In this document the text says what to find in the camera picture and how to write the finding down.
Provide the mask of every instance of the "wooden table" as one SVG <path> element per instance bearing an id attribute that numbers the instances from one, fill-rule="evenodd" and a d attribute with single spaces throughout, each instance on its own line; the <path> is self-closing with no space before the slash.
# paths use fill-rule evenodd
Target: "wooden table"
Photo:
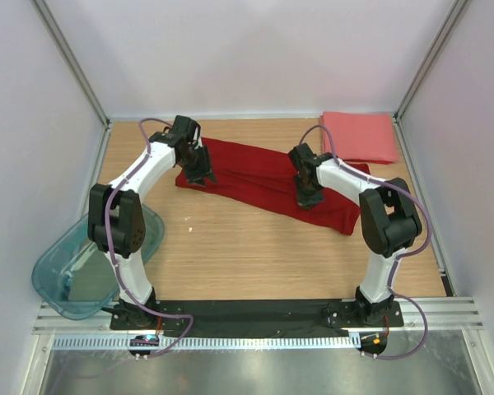
<path id="1" fill-rule="evenodd" d="M 289 152 L 307 119 L 201 121 L 205 137 Z M 149 123 L 149 134 L 162 126 Z M 320 133 L 307 139 L 320 152 Z M 116 123 L 100 181 L 119 176 L 144 149 L 136 123 Z M 399 176 L 411 185 L 403 156 L 393 165 L 370 165 L 373 175 Z M 360 221 L 352 236 L 264 211 L 209 193 L 175 187 L 180 170 L 166 173 L 145 204 L 165 222 L 165 238 L 146 265 L 159 300 L 313 299 L 353 297 L 369 250 Z M 424 234 L 416 241 L 420 244 Z M 431 249 L 403 260 L 396 290 L 411 296 L 444 296 Z"/>

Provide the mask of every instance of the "white wall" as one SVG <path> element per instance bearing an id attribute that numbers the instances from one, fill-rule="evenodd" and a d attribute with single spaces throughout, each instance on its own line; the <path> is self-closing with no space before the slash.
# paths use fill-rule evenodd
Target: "white wall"
<path id="1" fill-rule="evenodd" d="M 394 111 L 453 0 L 48 0 L 111 117 Z"/>
<path id="2" fill-rule="evenodd" d="M 21 389 L 31 269 L 77 220 L 101 130 L 30 2 L 0 2 L 0 394 Z"/>
<path id="3" fill-rule="evenodd" d="M 403 128 L 455 289 L 494 345 L 494 0 L 472 2 Z"/>

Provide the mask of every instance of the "folded pink towel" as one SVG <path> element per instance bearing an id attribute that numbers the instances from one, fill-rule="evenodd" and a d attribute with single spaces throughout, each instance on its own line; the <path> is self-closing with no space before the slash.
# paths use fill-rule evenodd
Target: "folded pink towel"
<path id="1" fill-rule="evenodd" d="M 398 161 L 394 125 L 388 114 L 348 114 L 324 111 L 320 123 L 333 134 L 337 155 L 344 160 L 373 163 Z M 331 152 L 323 132 L 322 151 Z"/>

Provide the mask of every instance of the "translucent blue container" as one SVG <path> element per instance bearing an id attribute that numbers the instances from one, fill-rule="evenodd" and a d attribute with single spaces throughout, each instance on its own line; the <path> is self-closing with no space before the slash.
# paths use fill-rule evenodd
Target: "translucent blue container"
<path id="1" fill-rule="evenodd" d="M 141 253 L 146 263 L 159 248 L 165 226 L 150 208 L 143 205 L 142 211 L 147 232 Z M 86 214 L 39 258 L 31 273 L 33 287 L 42 299 L 70 319 L 90 317 L 119 293 L 114 270 L 88 239 L 87 226 Z"/>

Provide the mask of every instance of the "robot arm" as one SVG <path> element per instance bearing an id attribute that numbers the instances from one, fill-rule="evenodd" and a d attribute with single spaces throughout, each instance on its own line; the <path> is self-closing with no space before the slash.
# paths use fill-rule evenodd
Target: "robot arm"
<path id="1" fill-rule="evenodd" d="M 310 209 L 322 202 L 323 188 L 341 193 L 360 206 L 362 233 L 370 248 L 370 257 L 366 275 L 357 287 L 356 307 L 364 322 L 382 318 L 394 299 L 388 285 L 394 261 L 422 232 L 415 206 L 394 190 L 370 182 L 368 174 L 340 159 L 337 163 L 330 153 L 316 156 L 307 144 L 293 148 L 289 157 L 298 170 L 295 184 L 299 206 Z M 388 183 L 408 191 L 402 179 Z M 393 207 L 394 212 L 388 213 L 385 207 Z"/>
<path id="2" fill-rule="evenodd" d="M 180 165 L 192 184 L 205 185 L 205 178 L 216 182 L 212 173 L 208 149 L 202 144 L 200 126 L 190 118 L 177 116 L 171 128 L 156 132 L 139 158 L 108 185 L 96 184 L 90 191 L 88 237 L 110 259 L 105 228 L 105 206 L 114 187 L 127 180 L 117 192 L 110 208 L 110 223 L 115 257 L 120 276 L 127 290 L 141 304 L 154 309 L 155 292 L 147 279 L 141 255 L 145 238 L 145 222 L 141 203 L 152 186 L 169 169 Z M 140 312 L 125 290 L 120 299 L 123 309 Z"/>

